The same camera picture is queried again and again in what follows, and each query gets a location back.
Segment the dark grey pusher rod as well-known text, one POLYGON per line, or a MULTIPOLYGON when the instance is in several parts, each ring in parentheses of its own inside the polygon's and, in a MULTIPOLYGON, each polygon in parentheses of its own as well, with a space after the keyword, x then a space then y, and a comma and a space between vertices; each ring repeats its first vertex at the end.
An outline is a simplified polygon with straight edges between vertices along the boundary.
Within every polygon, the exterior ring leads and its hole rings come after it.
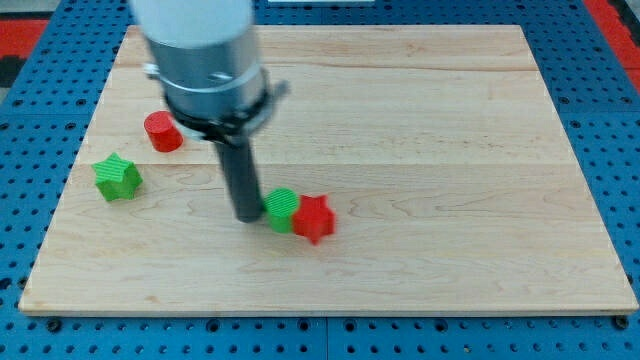
POLYGON ((239 143, 216 142, 215 149, 237 220, 252 223, 263 213, 259 178, 248 138, 239 143))

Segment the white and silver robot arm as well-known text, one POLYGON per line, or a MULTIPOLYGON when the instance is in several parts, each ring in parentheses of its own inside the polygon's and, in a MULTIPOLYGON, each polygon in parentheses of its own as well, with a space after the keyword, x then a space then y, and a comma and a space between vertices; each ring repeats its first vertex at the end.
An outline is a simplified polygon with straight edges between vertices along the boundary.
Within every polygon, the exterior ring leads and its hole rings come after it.
POLYGON ((248 0, 129 0, 177 129, 213 144, 236 218, 261 218, 251 138, 273 115, 286 82, 273 85, 260 57, 248 0))

